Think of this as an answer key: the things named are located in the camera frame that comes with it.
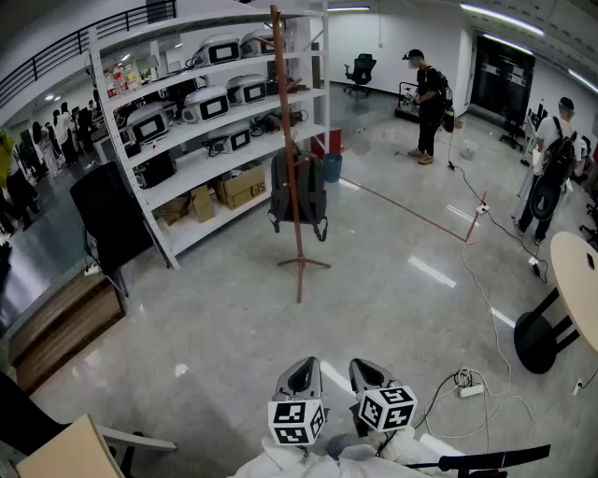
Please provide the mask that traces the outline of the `black equipment case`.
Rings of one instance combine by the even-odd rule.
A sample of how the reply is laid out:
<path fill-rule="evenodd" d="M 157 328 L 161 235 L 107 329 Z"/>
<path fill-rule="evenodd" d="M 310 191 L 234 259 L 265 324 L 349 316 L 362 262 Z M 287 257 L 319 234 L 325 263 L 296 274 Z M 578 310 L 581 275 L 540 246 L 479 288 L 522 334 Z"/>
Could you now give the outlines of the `black equipment case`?
<path fill-rule="evenodd" d="M 176 163 L 171 159 L 168 151 L 141 163 L 135 168 L 135 178 L 142 190 L 153 188 L 177 171 Z"/>

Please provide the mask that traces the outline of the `black fabric-covered chair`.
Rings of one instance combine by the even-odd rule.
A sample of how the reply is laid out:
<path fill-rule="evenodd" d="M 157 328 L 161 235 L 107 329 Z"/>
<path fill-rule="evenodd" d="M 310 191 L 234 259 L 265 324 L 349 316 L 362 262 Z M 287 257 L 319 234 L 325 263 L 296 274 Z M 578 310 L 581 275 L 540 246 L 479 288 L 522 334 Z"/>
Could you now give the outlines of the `black fabric-covered chair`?
<path fill-rule="evenodd" d="M 95 167 L 70 190 L 83 223 L 83 247 L 101 273 L 123 296 L 121 267 L 153 246 L 137 201 L 114 162 Z"/>

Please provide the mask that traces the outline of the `person's right forearm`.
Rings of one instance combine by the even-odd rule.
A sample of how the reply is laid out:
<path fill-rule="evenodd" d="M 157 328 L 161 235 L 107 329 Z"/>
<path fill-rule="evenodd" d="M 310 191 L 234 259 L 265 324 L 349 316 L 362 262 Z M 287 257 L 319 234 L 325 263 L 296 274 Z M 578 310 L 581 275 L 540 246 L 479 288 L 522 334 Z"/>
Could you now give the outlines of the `person's right forearm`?
<path fill-rule="evenodd" d="M 386 438 L 377 432 L 370 437 L 356 434 L 334 436 L 327 444 L 327 453 L 338 465 L 340 478 L 457 478 L 456 471 L 438 468 L 410 469 L 408 465 L 437 464 L 442 456 L 460 457 L 463 453 L 424 433 L 421 440 L 408 426 L 398 430 L 377 455 Z"/>

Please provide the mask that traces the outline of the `wooden platform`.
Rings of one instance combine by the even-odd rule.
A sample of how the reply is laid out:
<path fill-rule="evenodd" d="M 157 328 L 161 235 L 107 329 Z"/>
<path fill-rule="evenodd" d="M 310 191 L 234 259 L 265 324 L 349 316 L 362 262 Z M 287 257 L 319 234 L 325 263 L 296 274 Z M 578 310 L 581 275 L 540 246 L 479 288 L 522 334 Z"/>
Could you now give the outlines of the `wooden platform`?
<path fill-rule="evenodd" d="M 107 278 L 78 274 L 10 338 L 8 362 L 17 384 L 34 393 L 124 316 L 121 297 Z"/>

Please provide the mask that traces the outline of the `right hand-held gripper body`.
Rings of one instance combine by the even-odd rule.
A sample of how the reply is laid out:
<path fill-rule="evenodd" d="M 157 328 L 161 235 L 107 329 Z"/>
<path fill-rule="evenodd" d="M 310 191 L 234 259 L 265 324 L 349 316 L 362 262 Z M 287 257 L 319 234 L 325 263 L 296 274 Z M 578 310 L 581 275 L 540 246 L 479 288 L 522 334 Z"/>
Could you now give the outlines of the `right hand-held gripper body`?
<path fill-rule="evenodd" d="M 370 431 L 388 433 L 411 424 L 418 400 L 410 387 L 351 387 L 357 403 L 349 409 L 360 438 Z"/>

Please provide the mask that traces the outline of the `red box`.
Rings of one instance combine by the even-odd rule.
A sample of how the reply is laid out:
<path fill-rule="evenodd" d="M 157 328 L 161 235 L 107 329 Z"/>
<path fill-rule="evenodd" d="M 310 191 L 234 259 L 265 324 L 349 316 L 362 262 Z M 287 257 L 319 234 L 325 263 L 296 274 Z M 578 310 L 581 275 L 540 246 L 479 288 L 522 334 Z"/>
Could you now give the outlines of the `red box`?
<path fill-rule="evenodd" d="M 324 155 L 324 148 L 322 146 L 324 139 L 324 134 L 318 134 L 310 139 L 310 150 L 319 158 L 322 158 Z M 329 137 L 329 152 L 333 154 L 341 154 L 342 149 L 342 131 L 331 130 Z"/>

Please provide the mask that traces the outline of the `group of plastic bottles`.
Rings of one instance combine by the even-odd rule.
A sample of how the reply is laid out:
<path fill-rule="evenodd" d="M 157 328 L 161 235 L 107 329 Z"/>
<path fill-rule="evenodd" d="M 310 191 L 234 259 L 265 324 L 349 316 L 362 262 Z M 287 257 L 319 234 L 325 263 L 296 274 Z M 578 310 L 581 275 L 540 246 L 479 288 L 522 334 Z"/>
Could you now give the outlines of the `group of plastic bottles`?
<path fill-rule="evenodd" d="M 135 91 L 141 85 L 140 75 L 132 63 L 118 63 L 105 68 L 104 81 L 109 98 Z"/>

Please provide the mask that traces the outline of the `brown wooden coat rack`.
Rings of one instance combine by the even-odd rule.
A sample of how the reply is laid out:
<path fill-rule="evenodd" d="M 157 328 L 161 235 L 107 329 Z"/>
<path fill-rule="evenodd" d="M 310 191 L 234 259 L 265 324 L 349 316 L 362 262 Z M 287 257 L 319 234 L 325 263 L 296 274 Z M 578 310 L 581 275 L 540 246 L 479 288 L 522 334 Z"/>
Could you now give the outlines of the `brown wooden coat rack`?
<path fill-rule="evenodd" d="M 278 84 L 278 97 L 280 101 L 280 114 L 281 114 L 281 125 L 282 125 L 282 132 L 284 138 L 284 151 L 285 151 L 285 161 L 287 164 L 286 172 L 287 172 L 287 179 L 281 183 L 283 188 L 286 188 L 288 193 L 291 197 L 291 204 L 292 204 L 292 218 L 293 218 L 293 226 L 294 226 L 294 235 L 295 235 L 295 244 L 296 244 L 296 256 L 293 259 L 284 260 L 278 263 L 279 267 L 295 264 L 298 270 L 298 282 L 297 282 L 297 295 L 296 301 L 301 303 L 303 300 L 303 277 L 304 277 L 304 270 L 308 264 L 320 266 L 324 269 L 330 269 L 332 267 L 331 264 L 317 261 L 317 260 L 310 260 L 304 254 L 303 249 L 303 238 L 301 233 L 301 223 L 299 220 L 299 204 L 297 200 L 297 188 L 296 188 L 296 178 L 295 178 L 295 169 L 297 166 L 305 162 L 306 159 L 301 160 L 300 162 L 296 162 L 294 159 L 294 152 L 293 152 L 293 144 L 294 140 L 292 139 L 292 128 L 291 128 L 291 117 L 290 117 L 290 107 L 289 107 L 289 99 L 288 99 L 288 84 L 287 84 L 287 76 L 285 72 L 284 66 L 284 52 L 283 52 L 283 42 L 280 32 L 280 17 L 281 12 L 278 10 L 278 7 L 275 4 L 270 6 L 270 17 L 272 23 L 272 33 L 273 33 L 273 41 L 271 44 L 275 50 L 275 65 L 276 65 L 276 73 L 277 73 L 277 84 Z"/>

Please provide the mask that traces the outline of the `group of white screen devices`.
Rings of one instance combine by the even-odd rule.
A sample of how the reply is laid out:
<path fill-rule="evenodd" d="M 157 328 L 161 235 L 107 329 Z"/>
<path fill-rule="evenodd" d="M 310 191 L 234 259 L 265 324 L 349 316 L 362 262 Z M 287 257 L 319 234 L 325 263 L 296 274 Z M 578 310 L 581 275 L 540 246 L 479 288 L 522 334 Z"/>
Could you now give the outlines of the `group of white screen devices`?
<path fill-rule="evenodd" d="M 218 34 L 206 38 L 186 66 L 204 68 L 241 59 L 268 56 L 275 52 L 273 31 L 262 29 L 243 38 L 233 34 Z M 127 118 L 127 134 L 137 144 L 147 143 L 166 134 L 175 119 L 186 124 L 213 120 L 241 106 L 263 100 L 267 96 L 267 80 L 259 74 L 233 77 L 225 85 L 211 84 L 204 76 L 202 85 L 185 87 L 178 96 L 175 113 L 168 113 L 156 102 L 141 106 Z"/>

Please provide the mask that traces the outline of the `pile of black equipment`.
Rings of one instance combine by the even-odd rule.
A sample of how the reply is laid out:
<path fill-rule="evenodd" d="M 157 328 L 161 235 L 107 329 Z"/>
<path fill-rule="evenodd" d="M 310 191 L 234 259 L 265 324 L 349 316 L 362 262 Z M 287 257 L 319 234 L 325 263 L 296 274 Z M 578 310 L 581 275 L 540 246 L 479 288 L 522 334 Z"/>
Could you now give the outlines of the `pile of black equipment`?
<path fill-rule="evenodd" d="M 291 127 L 308 120 L 308 112 L 304 109 L 290 112 Z M 251 137 L 259 137 L 263 134 L 273 134 L 283 129 L 282 116 L 280 113 L 270 112 L 261 117 L 256 117 L 249 122 L 249 133 Z"/>
<path fill-rule="evenodd" d="M 309 87 L 303 82 L 301 78 L 293 79 L 292 77 L 287 77 L 285 85 L 286 92 L 288 94 L 309 91 Z M 268 78 L 265 82 L 265 90 L 268 96 L 279 95 L 278 80 L 275 77 Z"/>

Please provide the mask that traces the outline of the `beige desk grey frame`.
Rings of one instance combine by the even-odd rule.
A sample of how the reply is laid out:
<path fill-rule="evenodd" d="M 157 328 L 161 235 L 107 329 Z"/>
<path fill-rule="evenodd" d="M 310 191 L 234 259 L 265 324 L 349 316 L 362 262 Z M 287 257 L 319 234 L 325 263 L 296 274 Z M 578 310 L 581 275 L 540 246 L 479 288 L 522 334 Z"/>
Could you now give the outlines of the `beige desk grey frame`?
<path fill-rule="evenodd" d="M 19 478 L 125 478 L 107 442 L 128 447 L 174 452 L 171 441 L 142 437 L 97 426 L 83 415 L 16 465 Z"/>

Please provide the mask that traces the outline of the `blue waste bin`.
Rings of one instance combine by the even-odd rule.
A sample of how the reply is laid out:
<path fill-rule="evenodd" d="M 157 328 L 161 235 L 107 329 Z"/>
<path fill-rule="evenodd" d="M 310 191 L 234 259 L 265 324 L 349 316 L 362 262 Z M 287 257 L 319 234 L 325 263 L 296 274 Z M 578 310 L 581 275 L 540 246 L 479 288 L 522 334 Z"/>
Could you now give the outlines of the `blue waste bin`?
<path fill-rule="evenodd" d="M 342 155 L 325 153 L 322 157 L 323 177 L 327 183 L 337 183 L 341 176 Z"/>

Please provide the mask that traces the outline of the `grey backpack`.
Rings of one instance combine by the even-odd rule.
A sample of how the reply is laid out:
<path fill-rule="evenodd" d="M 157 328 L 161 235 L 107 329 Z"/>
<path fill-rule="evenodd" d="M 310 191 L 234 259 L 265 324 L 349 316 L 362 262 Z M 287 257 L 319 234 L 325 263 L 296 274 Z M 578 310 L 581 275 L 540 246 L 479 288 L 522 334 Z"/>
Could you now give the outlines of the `grey backpack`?
<path fill-rule="evenodd" d="M 327 196 L 324 187 L 323 164 L 314 153 L 300 151 L 293 156 L 298 221 L 310 225 L 320 242 L 325 242 L 328 232 L 326 216 Z M 281 222 L 294 222 L 291 186 L 284 152 L 271 162 L 272 191 L 267 216 L 275 233 Z"/>

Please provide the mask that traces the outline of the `black platform trolley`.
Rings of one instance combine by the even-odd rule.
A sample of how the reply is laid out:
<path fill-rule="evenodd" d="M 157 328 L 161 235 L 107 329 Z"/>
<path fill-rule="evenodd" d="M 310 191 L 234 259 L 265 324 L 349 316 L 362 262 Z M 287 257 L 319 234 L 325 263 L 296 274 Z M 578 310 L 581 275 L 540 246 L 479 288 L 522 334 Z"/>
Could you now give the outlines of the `black platform trolley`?
<path fill-rule="evenodd" d="M 420 120 L 420 107 L 416 103 L 419 99 L 418 85 L 404 81 L 400 82 L 398 98 L 399 102 L 394 109 L 394 116 L 418 122 Z"/>

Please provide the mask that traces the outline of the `black office chair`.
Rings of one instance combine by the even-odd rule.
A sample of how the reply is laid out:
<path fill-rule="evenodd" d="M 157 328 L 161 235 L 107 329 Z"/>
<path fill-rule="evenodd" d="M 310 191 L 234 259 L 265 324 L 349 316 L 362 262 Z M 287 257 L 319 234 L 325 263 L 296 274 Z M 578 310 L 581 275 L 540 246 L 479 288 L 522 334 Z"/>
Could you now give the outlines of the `black office chair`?
<path fill-rule="evenodd" d="M 372 80 L 372 70 L 374 69 L 377 61 L 369 53 L 360 53 L 354 60 L 353 67 L 348 64 L 345 65 L 345 77 L 352 83 L 351 86 L 343 88 L 343 92 L 351 95 L 355 93 L 358 97 L 362 92 L 365 97 L 370 95 L 370 91 L 366 88 L 369 82 Z"/>
<path fill-rule="evenodd" d="M 526 137 L 522 125 L 523 123 L 516 116 L 508 117 L 504 124 L 505 133 L 501 135 L 499 141 L 509 144 L 513 149 L 522 152 L 523 145 L 520 139 Z"/>

